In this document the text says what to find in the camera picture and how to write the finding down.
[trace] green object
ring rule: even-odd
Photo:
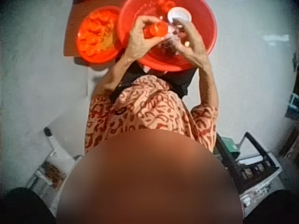
[[[233,139],[227,137],[221,137],[221,139],[227,147],[227,150],[232,154],[233,158],[238,158],[238,156],[240,155],[240,151],[237,145],[234,143]]]

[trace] orange patterned shirt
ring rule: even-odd
[[[162,79],[141,76],[111,104],[108,96],[93,97],[86,126],[85,153],[114,135],[136,129],[164,129],[183,134],[211,152],[216,141],[218,111],[199,105],[189,112]]]

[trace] red basin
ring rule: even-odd
[[[127,0],[120,12],[117,33],[121,43],[126,46],[129,33],[137,16],[148,11],[149,3],[155,0]],[[186,8],[192,15],[192,22],[202,35],[206,50],[210,53],[217,37],[217,25],[214,14],[204,0],[174,0],[178,7]],[[160,54],[147,54],[139,60],[150,68],[161,71],[181,71],[192,66],[182,56],[166,56]]]

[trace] orange bowl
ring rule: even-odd
[[[116,33],[120,8],[103,6],[93,10],[82,21],[78,36],[77,49],[88,62],[105,63],[114,59],[122,50]]]
[[[117,24],[118,37],[121,43],[126,46],[128,43],[129,33],[134,21],[139,15],[152,15],[159,17],[157,14],[158,0],[126,0],[124,3]],[[214,14],[204,0],[172,0],[177,7],[187,9],[192,15],[192,22],[196,29],[202,35],[209,54],[216,42],[217,25]],[[192,67],[192,65],[181,55],[168,56],[161,54],[159,50],[147,53],[139,60],[142,64],[150,68],[161,71],[181,71]]]

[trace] concrete floor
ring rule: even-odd
[[[71,155],[83,152],[94,81],[105,73],[63,57],[72,0],[8,1],[1,12],[2,190],[23,186],[51,151],[49,126]],[[295,74],[299,11],[292,0],[206,0],[218,37],[210,54],[218,132],[238,143],[250,131],[274,153],[296,125],[284,117]],[[188,108],[199,104],[198,76]],[[254,155],[246,144],[242,157]]]

